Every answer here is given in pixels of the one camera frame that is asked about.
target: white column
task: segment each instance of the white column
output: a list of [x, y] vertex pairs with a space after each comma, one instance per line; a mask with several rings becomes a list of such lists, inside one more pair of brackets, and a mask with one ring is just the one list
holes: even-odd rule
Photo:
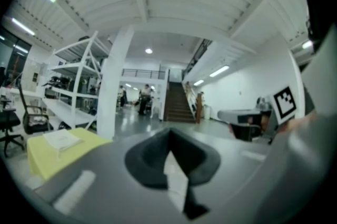
[[100, 95], [98, 97], [97, 134], [106, 139], [112, 139], [115, 135], [118, 87], [133, 34], [133, 26], [122, 27], [112, 45], [109, 57], [105, 60]]
[[161, 87], [161, 102], [162, 102], [162, 110], [160, 112], [160, 120], [164, 120], [164, 112], [165, 112], [165, 102], [166, 102], [166, 93], [167, 93], [167, 83], [169, 82], [169, 69], [165, 71], [165, 80], [164, 84]]

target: white ceiling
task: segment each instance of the white ceiling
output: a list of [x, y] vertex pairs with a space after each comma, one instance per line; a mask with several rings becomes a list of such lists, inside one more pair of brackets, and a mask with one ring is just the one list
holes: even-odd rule
[[[188, 64], [192, 57], [198, 38], [186, 35], [159, 32], [136, 32], [127, 53], [128, 58], [149, 59], [171, 63]], [[153, 53], [145, 53], [147, 48]]]
[[107, 39], [133, 24], [141, 32], [129, 57], [142, 58], [144, 48], [152, 46], [153, 58], [188, 63], [197, 41], [193, 37], [221, 43], [233, 61], [278, 34], [296, 46], [306, 35], [306, 16], [305, 0], [14, 0], [2, 24], [17, 31], [8, 22], [15, 17], [36, 32], [19, 35], [50, 50], [95, 30]]

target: staircase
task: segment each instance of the staircase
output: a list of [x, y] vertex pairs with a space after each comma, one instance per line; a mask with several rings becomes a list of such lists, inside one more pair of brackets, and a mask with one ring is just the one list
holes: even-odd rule
[[181, 83], [169, 84], [166, 95], [166, 121], [195, 123]]

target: white paper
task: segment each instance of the white paper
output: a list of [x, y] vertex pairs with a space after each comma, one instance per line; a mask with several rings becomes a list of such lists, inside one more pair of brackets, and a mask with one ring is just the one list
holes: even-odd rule
[[52, 147], [59, 151], [65, 150], [83, 141], [65, 129], [43, 134], [43, 137]]
[[184, 174], [172, 152], [165, 161], [164, 174], [167, 176], [168, 196], [179, 212], [184, 210], [189, 179]]

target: gray floor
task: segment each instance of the gray floor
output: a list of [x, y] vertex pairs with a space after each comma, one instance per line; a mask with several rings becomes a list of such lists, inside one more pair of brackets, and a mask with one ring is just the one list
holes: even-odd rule
[[214, 120], [202, 120], [200, 124], [160, 122], [157, 115], [150, 118], [150, 114], [139, 116], [134, 108], [123, 108], [117, 111], [114, 139], [124, 138], [134, 134], [149, 133], [163, 128], [174, 127], [179, 130], [193, 130], [207, 135], [233, 139], [226, 124]]

